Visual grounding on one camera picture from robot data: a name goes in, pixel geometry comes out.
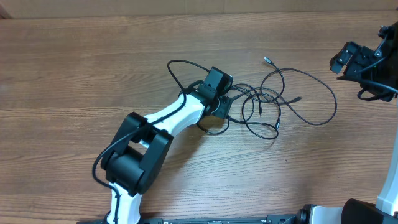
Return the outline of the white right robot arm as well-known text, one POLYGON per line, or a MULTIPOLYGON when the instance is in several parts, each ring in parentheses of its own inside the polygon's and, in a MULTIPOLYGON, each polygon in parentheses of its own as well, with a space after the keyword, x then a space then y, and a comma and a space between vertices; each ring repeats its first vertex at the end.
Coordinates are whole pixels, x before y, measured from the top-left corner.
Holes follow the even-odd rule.
MULTIPOLYGON (((358 83, 362 101, 397 101, 397 23, 380 26, 375 49, 347 42, 330 60, 338 80, 358 83)), ((287 223, 397 223, 397 121, 391 124, 389 167, 374 202, 351 198, 340 207, 307 204, 287 223)))

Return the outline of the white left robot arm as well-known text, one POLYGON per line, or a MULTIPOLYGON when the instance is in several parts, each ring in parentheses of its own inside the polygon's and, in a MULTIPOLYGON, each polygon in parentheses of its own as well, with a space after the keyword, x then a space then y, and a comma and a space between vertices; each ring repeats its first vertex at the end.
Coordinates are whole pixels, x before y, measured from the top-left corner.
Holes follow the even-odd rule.
POLYGON ((94 180, 112 191, 102 223, 139 223, 141 198, 158 176, 174 137, 221 108, 233 78, 211 67, 204 80, 182 89, 166 108, 146 116, 128 114, 110 145, 95 159, 94 180))

